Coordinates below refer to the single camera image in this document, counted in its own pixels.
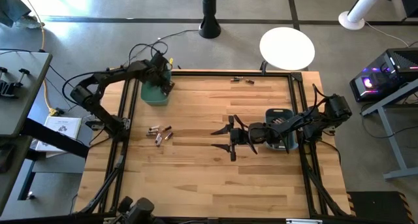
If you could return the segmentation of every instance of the black metal frame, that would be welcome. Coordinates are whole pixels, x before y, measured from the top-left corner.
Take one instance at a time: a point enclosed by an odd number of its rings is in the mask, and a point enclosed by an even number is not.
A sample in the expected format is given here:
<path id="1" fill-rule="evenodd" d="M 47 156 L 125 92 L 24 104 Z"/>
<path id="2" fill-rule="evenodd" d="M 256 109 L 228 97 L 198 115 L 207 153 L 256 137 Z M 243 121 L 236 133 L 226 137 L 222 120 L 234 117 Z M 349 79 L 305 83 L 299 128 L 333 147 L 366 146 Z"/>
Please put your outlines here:
<path id="1" fill-rule="evenodd" d="M 295 114 L 298 113 L 298 106 L 297 106 L 297 99 L 295 94 L 295 87 L 294 87 L 294 80 L 297 81 L 297 85 L 299 88 L 299 94 L 300 94 L 300 100 L 302 104 L 302 109 L 307 110 L 308 105 L 306 102 L 306 96 L 303 86 L 303 79 L 302 74 L 300 72 L 266 72 L 265 68 L 261 68 L 260 71 L 248 71 L 248 72 L 222 72 L 222 71 L 173 71 L 173 76 L 246 76 L 246 77 L 262 77 L 262 76 L 269 76 L 269 77 L 284 77 L 287 78 L 288 84 L 289 84 L 289 91 L 291 96 L 291 104 L 292 109 Z M 126 103 L 126 97 L 128 92 L 129 82 L 126 81 L 122 96 L 121 96 L 121 103 L 120 108 L 118 112 L 118 116 L 123 116 L 123 110 L 125 108 Z M 129 108 L 129 119 L 133 119 L 133 114 L 135 110 L 135 103 L 137 99 L 138 94 L 138 88 L 139 88 L 139 81 L 135 80 L 135 86 L 133 88 L 133 95 L 132 95 L 132 101 Z M 321 207 L 321 214 L 318 214 L 315 206 L 314 206 L 314 198 L 312 195 L 312 188 L 310 185 L 311 180 L 315 184 L 321 185 L 321 179 L 320 179 L 320 173 L 319 173 L 319 164 L 317 160 L 316 150 L 315 150 L 315 143 L 311 143 L 310 146 L 310 155 L 312 157 L 312 164 L 313 168 L 311 168 L 308 164 L 308 160 L 306 158 L 306 152 L 305 147 L 303 143 L 303 135 L 301 131 L 297 131 L 297 138 L 299 143 L 299 154 L 300 154 L 300 162 L 302 165 L 302 176 L 304 179 L 304 185 L 305 185 L 305 191 L 306 191 L 306 201 L 308 203 L 308 211 L 310 215 L 310 219 L 320 219 L 323 221 L 323 223 L 387 223 L 392 224 L 389 222 L 382 222 L 382 221 L 374 221 L 369 219 L 361 219 L 356 218 L 352 216 L 329 216 L 326 212 L 323 212 L 323 210 L 327 209 L 327 205 L 325 204 L 325 199 L 330 199 L 329 194 L 325 190 L 324 187 L 316 187 L 319 189 L 319 194 L 324 193 L 327 196 L 321 196 L 320 199 L 320 207 Z M 125 165 L 126 160 L 126 154 L 127 154 L 127 147 L 129 144 L 129 137 L 127 137 L 126 140 L 124 140 L 122 146 L 121 154 L 124 155 L 123 162 L 122 162 L 122 168 Z M 114 160 L 116 158 L 116 150 L 117 150 L 118 143 L 113 142 L 112 147 L 110 149 L 110 155 L 108 160 L 108 168 L 106 170 L 106 178 L 109 176 L 110 172 L 113 169 Z M 99 214 L 80 214 L 75 213 L 71 214 L 69 216 L 57 216 L 57 217 L 42 217 L 42 218 L 36 218 L 36 219 L 21 219 L 21 220 L 13 220 L 11 223 L 56 223 L 57 220 L 65 220 L 68 222 L 62 222 L 62 223 L 78 223 L 78 221 L 82 221 L 84 218 L 89 218 L 88 215 L 94 216 L 94 218 L 100 217 L 111 217 L 116 215 L 116 205 L 118 204 L 120 189 L 121 189 L 121 182 L 123 178 L 123 169 L 118 174 L 117 180 L 116 180 L 116 186 L 114 190 L 114 197 L 112 201 L 112 207 L 110 208 L 109 212 L 104 212 L 105 210 L 105 202 L 106 197 L 102 200 L 101 206 L 99 207 Z M 191 221 L 196 220 L 195 217 L 160 217 L 163 221 L 166 223 L 181 223 L 184 221 Z M 215 219 L 208 218 L 207 219 L 208 224 L 218 224 L 218 223 L 286 223 L 286 219 L 284 218 L 224 218 L 219 217 Z"/>

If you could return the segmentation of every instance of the wooden table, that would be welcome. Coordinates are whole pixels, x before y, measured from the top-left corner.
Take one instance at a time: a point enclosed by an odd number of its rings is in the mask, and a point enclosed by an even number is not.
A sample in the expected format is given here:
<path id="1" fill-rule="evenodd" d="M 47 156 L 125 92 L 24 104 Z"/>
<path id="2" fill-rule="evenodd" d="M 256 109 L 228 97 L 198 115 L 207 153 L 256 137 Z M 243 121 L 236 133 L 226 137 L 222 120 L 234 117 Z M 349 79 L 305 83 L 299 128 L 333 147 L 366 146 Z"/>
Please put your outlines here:
<path id="1" fill-rule="evenodd" d="M 312 84 L 322 89 L 319 73 L 302 75 L 311 106 Z M 287 79 L 254 77 L 253 86 L 245 81 L 230 83 L 230 76 L 172 79 L 176 85 L 168 106 L 149 106 L 138 97 L 120 200 L 124 196 L 133 200 L 146 197 L 155 204 L 156 216 L 309 217 L 298 150 L 288 155 L 258 145 L 259 154 L 255 155 L 248 146 L 238 146 L 237 161 L 231 162 L 229 154 L 210 146 L 229 141 L 228 135 L 210 135 L 225 126 L 228 115 L 238 114 L 249 124 L 264 121 L 269 108 L 291 109 Z M 119 82 L 106 89 L 102 105 L 111 114 L 117 114 L 122 87 Z M 154 138 L 146 137 L 148 127 L 154 125 L 171 125 L 174 132 L 160 148 Z M 330 136 L 324 135 L 323 140 L 334 145 Z M 90 149 L 74 211 L 81 210 L 102 185 L 109 149 L 110 142 Z M 350 213 L 337 153 L 317 143 L 317 156 L 325 188 L 341 209 Z M 319 212 L 315 189 L 313 195 Z"/>

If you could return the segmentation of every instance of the gray concrete floor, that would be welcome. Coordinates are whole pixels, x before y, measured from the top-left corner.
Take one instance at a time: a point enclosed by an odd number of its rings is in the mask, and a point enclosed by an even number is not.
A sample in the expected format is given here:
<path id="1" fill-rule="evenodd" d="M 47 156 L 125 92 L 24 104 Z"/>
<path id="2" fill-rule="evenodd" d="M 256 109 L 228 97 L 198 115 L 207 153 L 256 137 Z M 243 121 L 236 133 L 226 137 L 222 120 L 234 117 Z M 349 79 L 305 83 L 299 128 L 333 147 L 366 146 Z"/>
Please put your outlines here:
<path id="1" fill-rule="evenodd" d="M 300 20 L 334 20 L 339 13 L 349 10 L 356 0 L 295 0 Z M 201 18 L 201 0 L 31 0 L 39 14 L 54 16 L 88 16 L 94 18 Z M 217 17 L 227 19 L 291 19 L 288 0 L 218 0 Z M 393 4 L 379 0 L 367 15 L 368 20 L 395 21 Z M 216 39 L 202 39 L 190 32 L 166 40 L 167 57 L 174 65 L 184 69 L 258 69 L 262 56 L 259 41 L 273 27 L 291 25 L 222 24 L 222 34 Z M 46 48 L 54 58 L 52 66 L 65 78 L 86 71 L 103 70 L 125 62 L 130 48 L 139 42 L 150 43 L 158 37 L 196 29 L 198 24 L 97 24 L 46 22 Z M 418 40 L 416 26 L 378 27 L 408 43 Z M 348 191 L 400 191 L 403 192 L 418 217 L 418 176 L 386 182 L 382 173 L 398 169 L 388 140 L 368 136 L 361 127 L 361 105 L 354 101 L 349 81 L 387 48 L 402 47 L 402 43 L 386 37 L 369 27 L 348 31 L 339 25 L 302 25 L 301 31 L 315 45 L 315 59 L 309 66 L 319 71 L 325 93 L 344 95 L 353 111 L 352 118 L 337 130 L 336 145 L 342 154 L 342 170 Z M 0 26 L 0 48 L 38 50 L 41 42 L 39 30 L 9 29 Z M 149 52 L 143 58 L 149 58 Z M 52 70 L 47 78 L 60 90 L 63 84 Z M 31 117 L 43 122 L 46 106 L 40 91 Z M 53 88 L 49 97 L 54 107 L 68 109 L 69 105 Z M 69 116 L 87 114 L 79 107 Z M 390 111 L 394 129 L 417 122 L 416 112 Z M 375 135 L 382 135 L 382 126 L 374 118 L 367 126 Z M 417 130 L 397 136 L 409 166 L 417 166 Z M 21 171 L 15 190 L 22 184 L 29 162 Z M 0 219 L 65 215 L 69 213 L 71 199 L 78 190 L 81 171 L 68 173 L 39 173 L 32 190 L 37 200 L 16 201 L 16 191 L 9 199 Z"/>

